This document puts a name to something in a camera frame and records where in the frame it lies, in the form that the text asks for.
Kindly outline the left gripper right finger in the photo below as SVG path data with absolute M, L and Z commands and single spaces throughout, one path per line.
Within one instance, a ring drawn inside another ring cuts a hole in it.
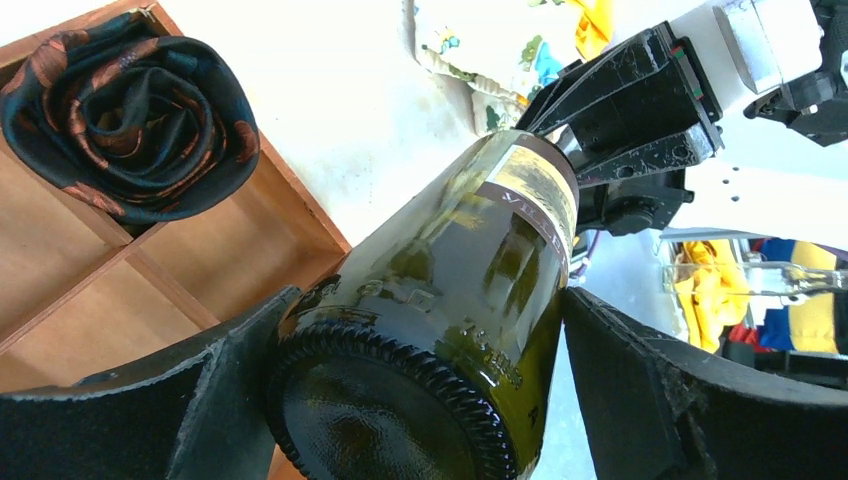
M 843 479 L 847 395 L 644 325 L 584 289 L 564 331 L 601 479 Z

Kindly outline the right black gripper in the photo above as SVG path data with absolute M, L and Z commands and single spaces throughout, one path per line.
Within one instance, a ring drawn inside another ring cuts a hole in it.
M 565 133 L 577 230 L 623 236 L 662 230 L 693 201 L 685 171 L 723 149 L 721 117 L 692 42 L 662 22 L 561 71 L 516 126 Z

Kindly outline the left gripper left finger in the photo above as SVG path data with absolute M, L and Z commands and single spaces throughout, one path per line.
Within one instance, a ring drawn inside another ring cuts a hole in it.
M 1 397 L 5 479 L 264 479 L 261 377 L 298 289 L 69 387 Z

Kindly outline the wooden compartment tray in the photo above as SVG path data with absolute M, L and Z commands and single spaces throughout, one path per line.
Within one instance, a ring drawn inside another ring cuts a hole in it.
M 132 233 L 8 147 L 1 181 L 1 386 L 65 386 L 214 327 L 326 272 L 349 243 L 267 139 L 235 194 Z

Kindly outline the dark wine bottle beige label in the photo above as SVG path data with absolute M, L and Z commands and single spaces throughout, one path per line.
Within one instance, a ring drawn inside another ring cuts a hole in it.
M 579 192 L 490 134 L 281 319 L 265 408 L 309 479 L 526 479 L 542 449 Z

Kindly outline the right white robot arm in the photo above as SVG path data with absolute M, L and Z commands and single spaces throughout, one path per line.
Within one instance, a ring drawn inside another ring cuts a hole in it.
M 517 128 L 566 132 L 578 232 L 729 231 L 847 246 L 847 5 L 628 1 Z

